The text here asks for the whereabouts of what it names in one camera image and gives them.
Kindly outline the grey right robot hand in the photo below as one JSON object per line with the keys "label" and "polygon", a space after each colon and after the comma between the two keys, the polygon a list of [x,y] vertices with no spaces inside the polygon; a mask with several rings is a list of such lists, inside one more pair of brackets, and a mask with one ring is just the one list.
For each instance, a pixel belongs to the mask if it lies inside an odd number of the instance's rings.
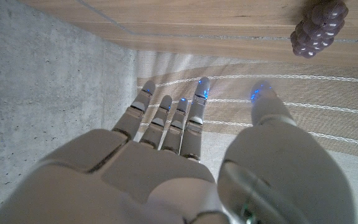
{"label": "grey right robot hand", "polygon": [[229,145],[219,176],[200,162],[210,82],[167,121],[165,96],[139,141],[148,81],[112,128],[45,156],[0,208],[0,223],[355,223],[341,168],[299,128],[269,82],[250,93],[252,126]]}

